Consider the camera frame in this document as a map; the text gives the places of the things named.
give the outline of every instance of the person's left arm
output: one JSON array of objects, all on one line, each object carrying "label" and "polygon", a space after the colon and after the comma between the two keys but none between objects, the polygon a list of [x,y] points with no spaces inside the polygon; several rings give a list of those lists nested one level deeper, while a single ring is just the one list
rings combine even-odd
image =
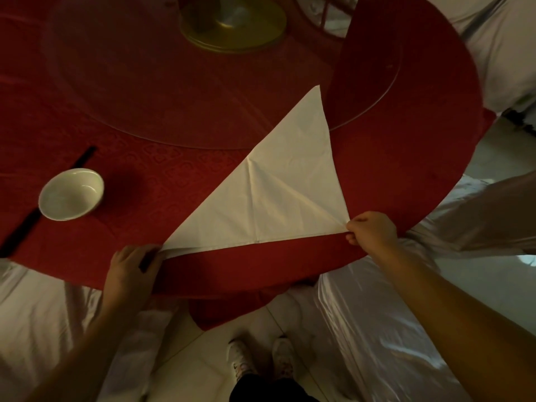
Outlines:
[{"label": "person's left arm", "polygon": [[80,343],[34,389],[26,402],[97,399],[119,343],[151,295],[164,257],[161,253],[154,256],[146,272],[142,272],[140,264],[159,248],[158,245],[127,246],[114,254],[104,284],[100,313]]}]

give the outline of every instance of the gold round base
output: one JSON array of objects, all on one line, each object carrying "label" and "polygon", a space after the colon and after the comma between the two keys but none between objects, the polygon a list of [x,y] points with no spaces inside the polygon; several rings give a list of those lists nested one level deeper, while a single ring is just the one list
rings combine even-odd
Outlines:
[{"label": "gold round base", "polygon": [[275,44],[287,17],[272,0],[194,0],[181,9],[180,28],[191,43],[214,52],[244,53]]}]

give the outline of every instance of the person's left hand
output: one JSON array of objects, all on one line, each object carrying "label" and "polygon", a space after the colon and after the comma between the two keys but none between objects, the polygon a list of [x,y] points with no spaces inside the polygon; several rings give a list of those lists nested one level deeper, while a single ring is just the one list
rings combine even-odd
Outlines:
[{"label": "person's left hand", "polygon": [[[144,307],[164,261],[162,252],[154,255],[160,248],[155,244],[127,245],[114,254],[102,291],[102,312],[119,311],[133,316]],[[147,271],[142,272],[142,260],[151,255],[154,257]]]}]

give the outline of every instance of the forearm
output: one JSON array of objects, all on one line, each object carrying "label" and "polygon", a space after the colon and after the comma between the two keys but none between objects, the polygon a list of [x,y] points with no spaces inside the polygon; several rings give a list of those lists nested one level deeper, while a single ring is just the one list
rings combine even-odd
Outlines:
[{"label": "forearm", "polygon": [[80,343],[26,401],[96,400],[131,319],[131,316],[115,311],[101,313],[90,324]]},{"label": "forearm", "polygon": [[536,340],[402,247],[372,255],[475,400],[536,400]]}]

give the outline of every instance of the black pants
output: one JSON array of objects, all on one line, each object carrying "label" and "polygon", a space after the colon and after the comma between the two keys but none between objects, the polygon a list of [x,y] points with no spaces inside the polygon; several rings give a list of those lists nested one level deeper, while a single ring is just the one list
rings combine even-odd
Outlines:
[{"label": "black pants", "polygon": [[246,374],[236,383],[229,402],[318,402],[293,379],[281,378],[268,384],[264,378]]}]

